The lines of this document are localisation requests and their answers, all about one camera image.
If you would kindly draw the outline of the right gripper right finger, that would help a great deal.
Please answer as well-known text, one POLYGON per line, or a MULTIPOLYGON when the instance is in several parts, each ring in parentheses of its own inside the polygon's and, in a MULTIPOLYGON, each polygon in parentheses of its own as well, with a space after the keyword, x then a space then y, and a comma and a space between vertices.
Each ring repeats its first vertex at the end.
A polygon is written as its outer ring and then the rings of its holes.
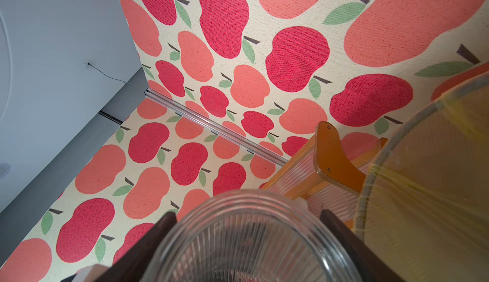
POLYGON ((340 242, 362 281, 404 281, 379 259, 333 212, 322 210, 320 221, 340 242))

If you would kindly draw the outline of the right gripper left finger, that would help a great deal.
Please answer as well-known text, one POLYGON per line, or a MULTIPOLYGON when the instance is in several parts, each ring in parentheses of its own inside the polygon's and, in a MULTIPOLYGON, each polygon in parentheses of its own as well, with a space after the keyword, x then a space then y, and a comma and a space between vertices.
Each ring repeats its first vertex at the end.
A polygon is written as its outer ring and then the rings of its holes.
POLYGON ((115 265, 96 281, 140 281, 157 247, 177 224, 176 214, 165 214, 115 265))

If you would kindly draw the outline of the glass jar with mung beans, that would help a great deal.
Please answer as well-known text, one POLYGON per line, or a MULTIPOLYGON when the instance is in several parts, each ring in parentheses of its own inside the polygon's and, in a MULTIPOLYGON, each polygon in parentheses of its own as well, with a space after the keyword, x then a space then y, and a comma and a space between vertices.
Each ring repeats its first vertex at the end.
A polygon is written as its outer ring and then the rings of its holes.
POLYGON ((258 189, 219 194, 170 230, 143 281, 360 281, 340 241, 291 200, 258 189))

